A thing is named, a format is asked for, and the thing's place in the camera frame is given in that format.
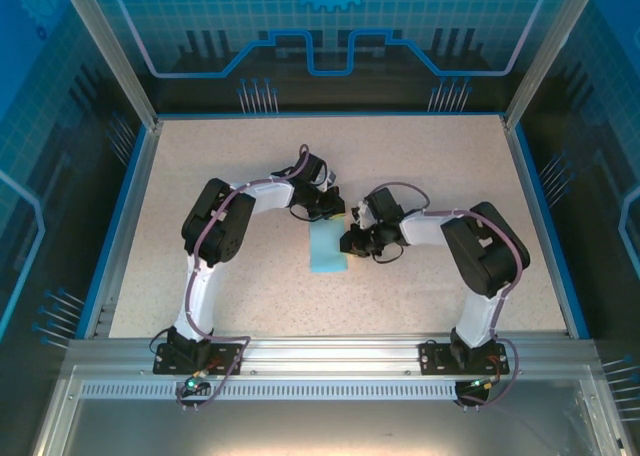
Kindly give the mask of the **grey sheet metal panel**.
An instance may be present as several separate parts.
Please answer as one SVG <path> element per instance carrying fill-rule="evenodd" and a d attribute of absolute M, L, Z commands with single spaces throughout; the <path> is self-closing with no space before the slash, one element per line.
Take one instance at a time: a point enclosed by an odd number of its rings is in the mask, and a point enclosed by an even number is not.
<path fill-rule="evenodd" d="M 640 456 L 640 438 L 589 372 L 522 379 L 486 407 L 453 401 L 85 400 L 58 382 L 32 456 Z"/>

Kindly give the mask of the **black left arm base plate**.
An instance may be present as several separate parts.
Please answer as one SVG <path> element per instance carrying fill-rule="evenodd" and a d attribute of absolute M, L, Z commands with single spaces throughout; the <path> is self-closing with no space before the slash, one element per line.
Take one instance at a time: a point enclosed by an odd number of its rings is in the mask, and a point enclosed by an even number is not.
<path fill-rule="evenodd" d="M 241 344 L 209 344 L 179 348 L 169 343 L 157 348 L 153 373 L 159 375 L 190 375 L 200 370 L 223 376 L 233 365 L 242 349 Z"/>

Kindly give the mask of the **blue table border frame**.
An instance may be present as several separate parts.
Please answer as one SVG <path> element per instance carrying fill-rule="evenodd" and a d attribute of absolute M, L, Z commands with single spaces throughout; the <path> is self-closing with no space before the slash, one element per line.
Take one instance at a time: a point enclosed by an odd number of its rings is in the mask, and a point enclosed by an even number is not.
<path fill-rule="evenodd" d="M 149 338 L 177 318 L 187 266 L 181 226 L 204 184 L 261 178 L 294 163 L 302 144 L 336 172 L 348 205 L 384 182 L 408 208 L 424 199 L 434 210 L 493 203 L 531 255 L 499 329 L 564 332 L 499 116 L 307 113 L 164 120 L 108 338 Z M 466 288 L 445 248 L 412 247 L 387 265 L 347 262 L 343 272 L 312 273 L 308 225 L 285 210 L 255 216 L 223 274 L 215 330 L 400 335 L 445 333 L 457 322 Z"/>

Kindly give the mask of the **aluminium frame post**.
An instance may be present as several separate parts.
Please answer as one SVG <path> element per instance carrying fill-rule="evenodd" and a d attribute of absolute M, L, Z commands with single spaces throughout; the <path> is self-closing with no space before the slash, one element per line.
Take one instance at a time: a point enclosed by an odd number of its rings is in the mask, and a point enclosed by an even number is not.
<path fill-rule="evenodd" d="M 155 130 L 158 116 L 97 0 L 70 1 L 137 116 Z"/>
<path fill-rule="evenodd" d="M 556 57 L 566 44 L 589 0 L 564 0 L 503 117 L 504 129 L 514 132 Z"/>

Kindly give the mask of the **aluminium table side rail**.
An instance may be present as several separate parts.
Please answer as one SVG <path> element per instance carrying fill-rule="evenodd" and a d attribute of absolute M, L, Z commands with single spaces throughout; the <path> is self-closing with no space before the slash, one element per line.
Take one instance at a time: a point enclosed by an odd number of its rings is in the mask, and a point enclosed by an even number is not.
<path fill-rule="evenodd" d="M 161 131 L 161 123 L 154 130 L 145 131 L 136 158 L 131 158 L 133 166 L 123 181 L 126 192 L 96 293 L 91 330 L 87 331 L 92 338 L 109 337 Z"/>
<path fill-rule="evenodd" d="M 562 315 L 563 331 L 572 339 L 579 338 L 580 332 L 575 325 L 571 307 L 571 296 L 575 294 L 575 291 L 566 268 L 566 261 L 559 247 L 558 237 L 551 221 L 546 201 L 541 197 L 541 191 L 537 190 L 540 187 L 540 183 L 531 165 L 530 151 L 527 144 L 522 144 L 518 129 L 508 129 L 505 122 L 503 126 L 505 138 L 535 228 L 536 240 L 540 246 L 544 268 L 550 278 L 551 287 Z"/>

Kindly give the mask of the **light blue paper sheet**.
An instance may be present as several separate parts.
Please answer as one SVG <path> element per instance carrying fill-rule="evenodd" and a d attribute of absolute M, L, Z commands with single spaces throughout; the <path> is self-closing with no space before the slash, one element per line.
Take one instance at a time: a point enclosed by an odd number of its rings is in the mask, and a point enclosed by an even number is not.
<path fill-rule="evenodd" d="M 336 273 L 348 269 L 347 256 L 340 251 L 345 220 L 316 221 L 310 224 L 310 270 Z"/>

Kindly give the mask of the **aluminium mounting rail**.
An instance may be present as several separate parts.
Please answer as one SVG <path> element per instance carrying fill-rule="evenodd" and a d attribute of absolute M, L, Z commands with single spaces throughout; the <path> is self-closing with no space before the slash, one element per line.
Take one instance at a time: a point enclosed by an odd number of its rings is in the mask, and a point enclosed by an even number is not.
<path fill-rule="evenodd" d="M 472 376 L 422 375 L 418 346 L 427 340 L 447 343 L 441 335 L 380 337 L 256 338 L 245 350 L 240 375 L 277 377 L 424 376 L 431 379 L 471 379 Z M 591 340 L 577 340 L 556 332 L 506 333 L 508 375 L 530 379 L 578 378 L 598 373 L 600 362 Z M 62 369 L 85 377 L 128 378 L 153 373 L 154 355 L 145 339 L 74 341 Z"/>

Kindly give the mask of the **connector board with green light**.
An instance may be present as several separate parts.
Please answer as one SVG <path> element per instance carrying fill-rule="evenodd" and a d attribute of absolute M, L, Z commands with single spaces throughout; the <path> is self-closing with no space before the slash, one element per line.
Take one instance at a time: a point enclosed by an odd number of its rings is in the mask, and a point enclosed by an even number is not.
<path fill-rule="evenodd" d="M 463 389 L 466 392 L 489 391 L 493 386 L 501 381 L 499 376 L 490 376 L 469 382 Z"/>
<path fill-rule="evenodd" d="M 208 389 L 210 384 L 206 381 L 207 376 L 208 371 L 206 369 L 194 372 L 185 380 L 179 390 L 179 395 L 181 397 L 189 397 Z"/>

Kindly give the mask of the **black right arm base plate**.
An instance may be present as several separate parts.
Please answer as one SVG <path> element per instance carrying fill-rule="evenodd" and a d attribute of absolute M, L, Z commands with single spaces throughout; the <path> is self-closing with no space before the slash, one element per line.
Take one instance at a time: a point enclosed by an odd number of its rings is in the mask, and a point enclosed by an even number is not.
<path fill-rule="evenodd" d="M 461 343 L 427 340 L 418 346 L 418 363 L 421 374 L 430 376 L 510 373 L 505 346 L 493 340 L 473 349 L 468 349 Z"/>

